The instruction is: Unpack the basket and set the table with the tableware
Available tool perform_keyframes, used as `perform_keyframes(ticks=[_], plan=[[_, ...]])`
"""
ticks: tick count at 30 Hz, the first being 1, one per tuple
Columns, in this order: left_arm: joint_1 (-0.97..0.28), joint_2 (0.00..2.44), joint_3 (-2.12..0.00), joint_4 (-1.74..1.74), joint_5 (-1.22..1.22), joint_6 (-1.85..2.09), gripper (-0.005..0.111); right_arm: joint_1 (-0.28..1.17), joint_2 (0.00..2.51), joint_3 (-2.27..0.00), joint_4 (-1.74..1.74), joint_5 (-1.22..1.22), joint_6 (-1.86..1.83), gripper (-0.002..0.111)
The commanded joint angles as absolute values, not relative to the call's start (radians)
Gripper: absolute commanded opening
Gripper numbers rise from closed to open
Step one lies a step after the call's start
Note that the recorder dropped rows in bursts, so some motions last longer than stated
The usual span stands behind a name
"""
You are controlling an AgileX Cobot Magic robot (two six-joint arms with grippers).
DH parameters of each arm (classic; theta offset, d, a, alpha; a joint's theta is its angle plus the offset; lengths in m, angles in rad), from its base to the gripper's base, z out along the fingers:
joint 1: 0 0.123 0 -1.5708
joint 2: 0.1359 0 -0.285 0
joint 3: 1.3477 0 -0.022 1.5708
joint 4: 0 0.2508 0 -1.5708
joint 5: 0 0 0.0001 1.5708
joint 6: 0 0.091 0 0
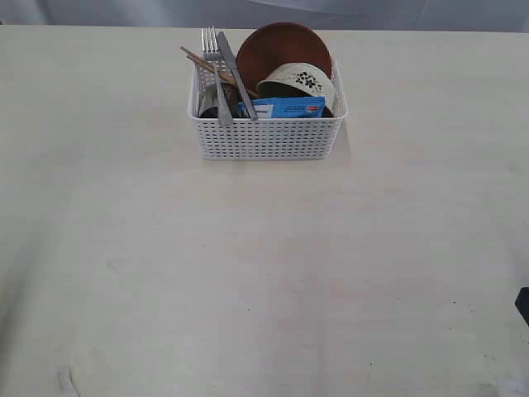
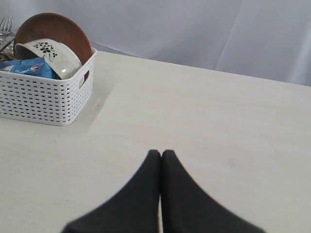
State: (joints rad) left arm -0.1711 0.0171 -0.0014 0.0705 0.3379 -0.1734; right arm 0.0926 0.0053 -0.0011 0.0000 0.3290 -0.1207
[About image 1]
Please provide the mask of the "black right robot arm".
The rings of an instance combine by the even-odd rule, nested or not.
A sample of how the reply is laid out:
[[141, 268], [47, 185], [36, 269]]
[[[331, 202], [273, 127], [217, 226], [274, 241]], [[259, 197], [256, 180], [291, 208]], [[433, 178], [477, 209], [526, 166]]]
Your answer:
[[527, 325], [529, 325], [529, 288], [522, 287], [515, 300], [515, 306]]

